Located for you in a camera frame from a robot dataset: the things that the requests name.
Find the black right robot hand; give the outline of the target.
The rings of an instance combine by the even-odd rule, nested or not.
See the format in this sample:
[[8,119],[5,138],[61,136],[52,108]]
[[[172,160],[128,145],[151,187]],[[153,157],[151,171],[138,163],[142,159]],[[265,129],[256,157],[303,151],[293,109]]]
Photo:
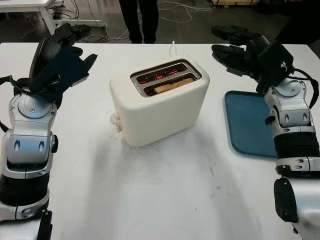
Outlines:
[[240,26],[213,25],[214,36],[228,41],[229,45],[213,44],[213,58],[226,67],[229,73],[237,76],[249,76],[260,82],[262,68],[258,55],[265,50],[270,42],[262,34],[251,32]]

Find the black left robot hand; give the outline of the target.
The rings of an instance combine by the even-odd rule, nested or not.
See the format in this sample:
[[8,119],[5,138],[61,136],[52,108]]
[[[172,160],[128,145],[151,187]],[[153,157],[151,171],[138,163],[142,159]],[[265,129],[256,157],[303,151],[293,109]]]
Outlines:
[[33,56],[29,78],[36,78],[42,69],[64,48],[80,57],[83,50],[73,45],[84,37],[90,29],[90,26],[85,24],[70,25],[64,23],[54,30],[53,35],[41,40]]

